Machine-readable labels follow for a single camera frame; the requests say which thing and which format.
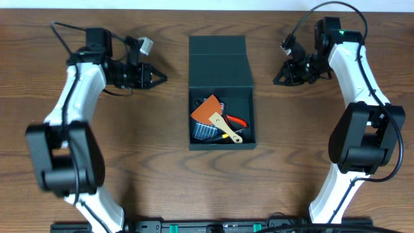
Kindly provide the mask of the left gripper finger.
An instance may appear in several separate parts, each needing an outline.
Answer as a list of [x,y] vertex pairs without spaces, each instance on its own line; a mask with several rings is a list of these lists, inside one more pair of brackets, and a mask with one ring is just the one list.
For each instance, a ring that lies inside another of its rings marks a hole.
[[158,76],[159,78],[166,78],[167,77],[163,72],[159,71],[154,66],[151,67],[151,73],[152,73],[152,75]]
[[150,87],[156,87],[164,82],[166,82],[168,80],[167,76],[152,76],[152,79],[150,81]]

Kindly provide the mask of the orange scraper wooden handle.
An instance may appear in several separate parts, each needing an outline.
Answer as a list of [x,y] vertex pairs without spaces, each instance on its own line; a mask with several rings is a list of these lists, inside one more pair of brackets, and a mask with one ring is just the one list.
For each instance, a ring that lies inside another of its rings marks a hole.
[[241,144],[243,139],[240,134],[235,133],[235,131],[243,128],[237,124],[229,126],[224,120],[225,114],[224,105],[212,94],[190,114],[190,117],[202,124],[215,126],[218,129],[218,135],[228,134],[230,136],[229,139],[224,141],[232,141],[235,144]]

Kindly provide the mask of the black gift box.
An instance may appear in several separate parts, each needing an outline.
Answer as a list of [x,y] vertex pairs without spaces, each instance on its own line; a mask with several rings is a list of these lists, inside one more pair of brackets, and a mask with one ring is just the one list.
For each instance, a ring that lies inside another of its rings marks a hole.
[[246,121],[241,132],[243,142],[205,144],[193,138],[196,121],[188,118],[189,150],[253,150],[256,148],[254,83],[246,54],[244,36],[189,37],[188,111],[197,108],[196,101],[210,95],[224,104],[224,113]]

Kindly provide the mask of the red handled pliers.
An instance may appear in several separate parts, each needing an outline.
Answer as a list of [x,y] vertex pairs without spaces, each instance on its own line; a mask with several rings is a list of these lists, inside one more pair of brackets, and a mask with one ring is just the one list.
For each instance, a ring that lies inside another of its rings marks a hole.
[[248,128],[249,127],[248,123],[245,120],[243,120],[242,118],[232,116],[232,115],[229,115],[229,114],[224,115],[224,120],[229,126],[231,126],[232,124],[237,124],[237,125],[241,126],[242,128]]

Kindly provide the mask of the blue precision screwdriver set case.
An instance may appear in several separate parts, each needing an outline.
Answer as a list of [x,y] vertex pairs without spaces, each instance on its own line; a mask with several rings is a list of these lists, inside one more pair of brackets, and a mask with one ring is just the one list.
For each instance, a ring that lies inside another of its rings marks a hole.
[[213,125],[202,124],[198,121],[195,123],[193,129],[192,138],[197,140],[206,140],[216,137],[218,135],[218,129]]

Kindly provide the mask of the black yellow screwdriver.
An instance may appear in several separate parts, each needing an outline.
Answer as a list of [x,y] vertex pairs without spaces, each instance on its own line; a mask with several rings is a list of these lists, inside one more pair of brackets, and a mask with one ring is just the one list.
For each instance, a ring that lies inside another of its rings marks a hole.
[[[238,130],[236,130],[236,131],[235,131],[235,133],[240,134],[240,133],[242,133],[244,130],[245,130],[245,128],[243,128],[243,129],[238,129]],[[212,138],[210,138],[210,139],[203,140],[203,142],[204,142],[205,144],[214,143],[214,142],[220,142],[220,141],[224,141],[224,140],[229,139],[229,137],[230,137],[230,136],[229,136],[228,134],[222,134],[222,135],[218,135],[218,136],[216,136],[216,137],[212,137]]]

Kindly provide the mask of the small claw hammer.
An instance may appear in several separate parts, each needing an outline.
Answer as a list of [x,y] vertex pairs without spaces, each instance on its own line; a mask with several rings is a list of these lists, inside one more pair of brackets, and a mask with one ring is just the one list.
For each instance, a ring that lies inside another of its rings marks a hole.
[[197,107],[199,107],[201,104],[202,104],[202,102],[201,102],[200,100],[196,100],[196,101],[195,101],[195,105],[196,105]]

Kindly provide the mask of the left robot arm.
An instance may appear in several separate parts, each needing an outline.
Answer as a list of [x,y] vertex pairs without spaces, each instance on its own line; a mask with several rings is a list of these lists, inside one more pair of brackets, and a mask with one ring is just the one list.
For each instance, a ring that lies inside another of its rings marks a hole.
[[39,187],[73,205],[86,223],[55,223],[51,232],[135,232],[104,185],[104,158],[90,127],[94,110],[107,85],[119,89],[150,89],[168,77],[150,63],[140,62],[153,42],[147,37],[121,39],[125,62],[113,59],[116,34],[85,28],[84,47],[69,51],[67,79],[60,98],[41,124],[25,136]]

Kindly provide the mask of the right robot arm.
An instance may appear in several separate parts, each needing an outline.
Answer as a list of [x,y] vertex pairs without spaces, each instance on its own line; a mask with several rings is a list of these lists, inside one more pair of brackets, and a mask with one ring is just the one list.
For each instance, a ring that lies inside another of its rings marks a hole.
[[328,143],[331,167],[309,206],[312,223],[340,224],[357,189],[402,151],[403,107],[392,105],[380,90],[366,58],[363,33],[344,30],[337,17],[314,27],[314,54],[307,54],[294,34],[281,43],[289,56],[273,82],[287,87],[314,83],[324,74],[338,80],[345,111]]

